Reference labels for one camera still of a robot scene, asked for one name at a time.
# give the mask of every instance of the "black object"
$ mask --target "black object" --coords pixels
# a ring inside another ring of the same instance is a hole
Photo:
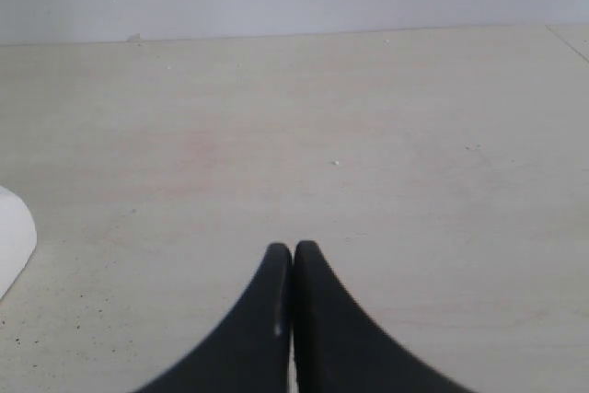
[[[403,349],[354,302],[313,241],[271,244],[201,345],[137,393],[284,393],[290,310],[299,393],[468,393]]]
[[[300,393],[468,393],[382,331],[348,295],[316,243],[296,247],[293,281]]]
[[[244,294],[182,361],[137,393],[284,393],[292,258],[271,244]]]

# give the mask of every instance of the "tiled floor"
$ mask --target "tiled floor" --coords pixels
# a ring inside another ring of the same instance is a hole
[[[138,387],[220,319],[267,243],[314,238],[456,380],[584,393],[587,40],[538,26],[0,48],[0,183],[40,238],[0,302],[0,391]]]

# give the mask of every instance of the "white curved edge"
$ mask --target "white curved edge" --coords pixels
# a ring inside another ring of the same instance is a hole
[[[27,265],[37,230],[27,205],[0,186],[0,300]]]

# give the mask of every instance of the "speckled floor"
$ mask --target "speckled floor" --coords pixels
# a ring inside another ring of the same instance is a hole
[[[222,317],[267,243],[300,238],[467,386],[586,391],[588,39],[0,48],[0,183],[40,239],[0,302],[0,391],[142,385]]]

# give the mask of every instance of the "black rubber piece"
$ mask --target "black rubber piece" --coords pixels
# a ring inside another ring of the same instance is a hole
[[[137,393],[284,393],[292,257],[271,244],[225,319],[195,350]]]
[[[300,393],[466,393],[382,331],[312,241],[293,270],[294,360]]]

